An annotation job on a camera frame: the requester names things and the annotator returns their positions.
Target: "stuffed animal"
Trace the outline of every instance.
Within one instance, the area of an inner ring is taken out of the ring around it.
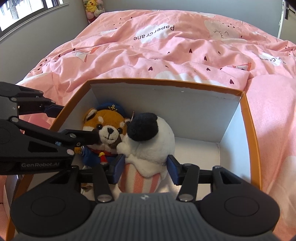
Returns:
[[[127,193],[153,193],[167,175],[166,159],[175,152],[175,136],[168,123],[153,113],[135,115],[117,145],[125,155],[118,187]]]
[[[100,141],[94,145],[75,148],[75,153],[83,156],[84,168],[94,167],[116,158],[116,147],[126,134],[129,121],[130,119],[125,118],[124,109],[116,103],[105,103],[86,112],[82,130],[97,131]]]
[[[92,23],[105,12],[104,3],[102,0],[84,1],[85,12],[89,23]]]
[[[86,4],[86,10],[88,12],[95,12],[96,10],[98,10],[97,5],[98,4],[97,4],[96,0],[90,0]]]

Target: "blue hat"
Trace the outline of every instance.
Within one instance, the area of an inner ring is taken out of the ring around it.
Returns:
[[[126,113],[125,113],[124,109],[120,105],[118,105],[114,102],[108,102],[108,103],[101,104],[97,108],[97,110],[98,111],[99,110],[113,110],[113,111],[116,111],[119,114],[121,114],[123,117],[126,117]]]

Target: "gray wall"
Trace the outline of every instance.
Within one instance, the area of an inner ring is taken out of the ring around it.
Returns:
[[[215,13],[250,23],[276,36],[282,0],[104,0],[106,11],[127,9],[187,10]]]
[[[70,0],[69,5],[15,30],[0,41],[0,81],[13,84],[21,81],[42,58],[74,39],[87,24],[82,0]]]

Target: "bed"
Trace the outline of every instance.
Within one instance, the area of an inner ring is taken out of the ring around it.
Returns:
[[[245,22],[177,10],[108,12],[53,50],[18,84],[66,105],[90,79],[181,80],[246,91],[262,190],[281,208],[274,233],[296,234],[296,46]],[[23,116],[50,128],[45,114]]]

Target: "plush nose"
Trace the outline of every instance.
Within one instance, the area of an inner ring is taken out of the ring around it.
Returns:
[[[108,130],[108,133],[109,133],[110,135],[111,135],[111,134],[113,133],[113,131],[114,131],[112,128],[109,128],[109,127],[107,128],[107,130]]]
[[[157,115],[141,113],[134,116],[128,125],[127,134],[134,141],[148,141],[158,133]]]

